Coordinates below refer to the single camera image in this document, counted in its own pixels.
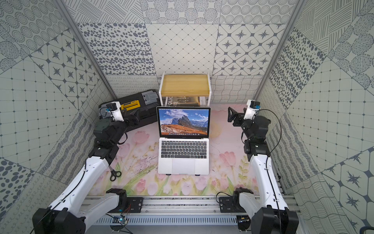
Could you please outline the silver laptop computer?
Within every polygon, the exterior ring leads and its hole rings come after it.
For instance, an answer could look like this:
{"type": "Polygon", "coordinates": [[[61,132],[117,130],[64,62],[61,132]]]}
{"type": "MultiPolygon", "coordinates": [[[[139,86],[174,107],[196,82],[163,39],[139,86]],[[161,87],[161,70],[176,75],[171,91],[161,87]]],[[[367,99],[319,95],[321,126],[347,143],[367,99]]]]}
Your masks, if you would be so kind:
{"type": "Polygon", "coordinates": [[[209,174],[210,107],[157,107],[159,174],[209,174]]]}

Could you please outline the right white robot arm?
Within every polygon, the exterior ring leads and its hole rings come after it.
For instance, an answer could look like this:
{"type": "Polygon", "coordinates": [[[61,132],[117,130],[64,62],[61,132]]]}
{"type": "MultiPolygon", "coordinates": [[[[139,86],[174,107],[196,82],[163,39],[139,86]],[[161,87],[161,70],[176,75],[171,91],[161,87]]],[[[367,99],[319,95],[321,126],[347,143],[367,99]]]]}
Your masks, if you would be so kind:
{"type": "Polygon", "coordinates": [[[289,210],[272,169],[271,151],[266,142],[269,119],[260,116],[260,109],[248,107],[243,113],[228,108],[228,122],[242,129],[246,136],[244,153],[254,170],[259,199],[250,189],[239,187],[232,195],[235,211],[245,211],[238,219],[240,231],[250,230],[253,234],[295,234],[299,226],[296,212],[289,210]]]}

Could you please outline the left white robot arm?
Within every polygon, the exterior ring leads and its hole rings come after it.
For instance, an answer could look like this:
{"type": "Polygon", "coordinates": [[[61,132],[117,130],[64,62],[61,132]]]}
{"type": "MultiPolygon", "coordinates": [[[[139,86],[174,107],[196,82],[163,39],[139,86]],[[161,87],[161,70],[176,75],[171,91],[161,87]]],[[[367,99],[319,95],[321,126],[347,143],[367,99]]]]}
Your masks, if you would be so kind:
{"type": "Polygon", "coordinates": [[[81,209],[86,196],[101,174],[111,167],[120,139],[129,127],[138,125],[139,112],[123,115],[122,121],[100,119],[94,128],[96,142],[83,168],[61,195],[47,208],[39,208],[32,217],[35,234],[84,234],[98,219],[108,212],[130,210],[127,192],[112,188],[105,195],[85,209],[81,209]]]}

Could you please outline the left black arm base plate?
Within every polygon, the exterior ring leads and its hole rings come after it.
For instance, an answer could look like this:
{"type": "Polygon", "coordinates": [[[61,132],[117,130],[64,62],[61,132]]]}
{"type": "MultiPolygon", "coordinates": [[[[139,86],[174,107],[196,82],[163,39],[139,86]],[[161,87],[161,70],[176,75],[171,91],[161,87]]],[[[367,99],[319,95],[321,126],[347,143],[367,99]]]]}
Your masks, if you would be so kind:
{"type": "Polygon", "coordinates": [[[143,207],[143,197],[127,197],[126,209],[124,213],[139,214],[143,207]]]}

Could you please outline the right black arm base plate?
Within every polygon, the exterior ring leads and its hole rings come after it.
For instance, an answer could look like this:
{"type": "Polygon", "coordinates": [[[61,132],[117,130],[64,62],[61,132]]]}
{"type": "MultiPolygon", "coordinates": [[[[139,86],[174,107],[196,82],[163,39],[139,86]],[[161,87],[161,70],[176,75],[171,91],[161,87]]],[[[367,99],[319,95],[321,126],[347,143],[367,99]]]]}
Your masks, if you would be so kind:
{"type": "Polygon", "coordinates": [[[236,212],[232,197],[219,197],[218,202],[220,205],[220,213],[235,213],[236,212]]]}

